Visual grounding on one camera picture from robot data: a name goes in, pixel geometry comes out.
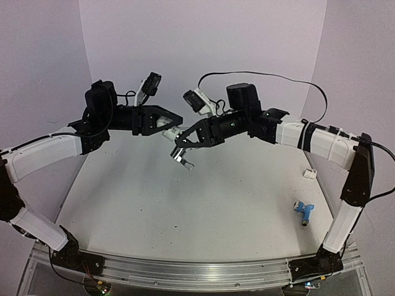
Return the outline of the blue water faucet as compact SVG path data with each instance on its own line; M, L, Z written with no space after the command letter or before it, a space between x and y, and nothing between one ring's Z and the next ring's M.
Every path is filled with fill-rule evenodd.
M310 214L312 210L315 208L315 205L313 204L305 204L301 202L300 200L297 200L294 205L293 205L293 210L297 213L302 214L302 222L301 224L306 227L309 225L310 221Z

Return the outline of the aluminium front rail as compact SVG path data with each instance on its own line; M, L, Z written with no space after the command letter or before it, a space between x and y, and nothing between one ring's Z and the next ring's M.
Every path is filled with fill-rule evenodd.
M355 246L347 249L342 263L335 268L319 270L312 256L220 263L182 262L128 258L103 253L83 252L83 263L71 267L47 247L36 244L33 253L62 275L74 273L87 280L111 284L182 291L228 292L262 290L323 281L360 268L362 260Z

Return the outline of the right circuit board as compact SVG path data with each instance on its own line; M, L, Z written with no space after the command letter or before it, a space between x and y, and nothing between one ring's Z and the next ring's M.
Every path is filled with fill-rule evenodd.
M310 279L304 283L304 288L306 290L319 289L321 285L327 280L327 276L319 276L314 279Z

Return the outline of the white pipe elbow fitting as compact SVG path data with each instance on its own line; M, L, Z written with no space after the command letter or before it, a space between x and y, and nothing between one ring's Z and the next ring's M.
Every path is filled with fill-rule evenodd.
M158 128L163 127L171 122L172 121L169 120L168 118L161 117L157 120L157 127ZM169 141L175 141L182 132L183 131L179 126L173 126L169 129L163 130L162 135L163 135L163 137L167 138Z

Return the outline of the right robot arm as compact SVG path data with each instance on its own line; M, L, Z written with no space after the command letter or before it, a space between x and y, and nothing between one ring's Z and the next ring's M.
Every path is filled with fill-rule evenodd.
M214 103L199 88L184 93L183 98L193 111L206 118L176 137L173 158L192 170L193 164L185 159L187 150L215 147L246 133L269 144L301 150L343 170L346 176L339 208L317 252L289 262L294 279L341 271L346 242L371 198L375 163L370 136L347 134L341 128L300 119L285 110L264 110L256 87L250 83L228 86L227 96L231 111L217 116Z

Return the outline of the circuit board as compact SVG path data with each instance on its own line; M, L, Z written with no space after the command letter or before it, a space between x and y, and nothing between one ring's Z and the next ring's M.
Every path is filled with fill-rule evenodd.
M327 280L327 276L319 276L314 279L310 279L304 283L304 288L306 290L319 289L321 285Z
M83 288L88 295L103 296L110 295L112 284L105 281L85 277L83 279Z

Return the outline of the small white pipe fitting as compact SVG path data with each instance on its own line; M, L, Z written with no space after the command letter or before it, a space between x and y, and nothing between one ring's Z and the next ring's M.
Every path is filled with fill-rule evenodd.
M303 172L303 177L307 179L315 179L317 177L317 170L314 168L306 168Z

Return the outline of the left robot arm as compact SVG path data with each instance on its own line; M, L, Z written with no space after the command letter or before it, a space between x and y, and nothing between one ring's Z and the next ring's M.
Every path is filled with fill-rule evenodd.
M85 253L71 232L34 212L16 184L53 163L98 150L111 130L150 136L182 124L181 116L158 105L120 105L114 84L99 80L85 94L80 120L65 128L1 152L1 221L21 235L49 247L50 259L69 269L88 266Z

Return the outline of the chrome water faucet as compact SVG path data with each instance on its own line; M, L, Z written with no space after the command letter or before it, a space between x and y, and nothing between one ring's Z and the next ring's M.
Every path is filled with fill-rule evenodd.
M191 171L194 168L194 164L190 163L185 159L185 155L187 150L183 147L175 147L170 153L171 158L173 158L176 162L181 164L187 170Z

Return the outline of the left circuit board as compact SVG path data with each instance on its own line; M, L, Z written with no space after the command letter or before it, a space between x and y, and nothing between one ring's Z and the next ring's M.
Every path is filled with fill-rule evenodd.
M112 284L105 281L85 277L83 279L83 288L88 295L103 296L110 295Z

